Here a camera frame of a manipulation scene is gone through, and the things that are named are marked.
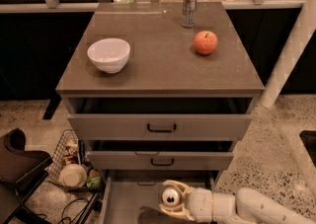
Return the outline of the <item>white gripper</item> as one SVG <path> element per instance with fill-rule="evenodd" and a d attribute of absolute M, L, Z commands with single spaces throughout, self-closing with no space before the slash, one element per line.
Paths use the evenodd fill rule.
<path fill-rule="evenodd" d="M 201 222 L 210 222 L 213 217 L 213 193 L 209 189 L 201 187 L 190 187 L 187 184 L 167 180 L 163 183 L 164 187 L 175 187 L 181 194 L 186 196 L 185 204 L 181 203 L 177 206 L 166 206 L 159 204 L 160 210 L 174 218 Z"/>

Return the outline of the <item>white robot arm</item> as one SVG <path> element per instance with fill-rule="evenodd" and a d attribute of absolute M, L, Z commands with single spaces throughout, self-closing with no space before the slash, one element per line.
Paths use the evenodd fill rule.
<path fill-rule="evenodd" d="M 262 187 L 240 187 L 227 194 L 173 180 L 163 186 L 159 207 L 174 218 L 217 224 L 315 224 L 262 194 Z"/>

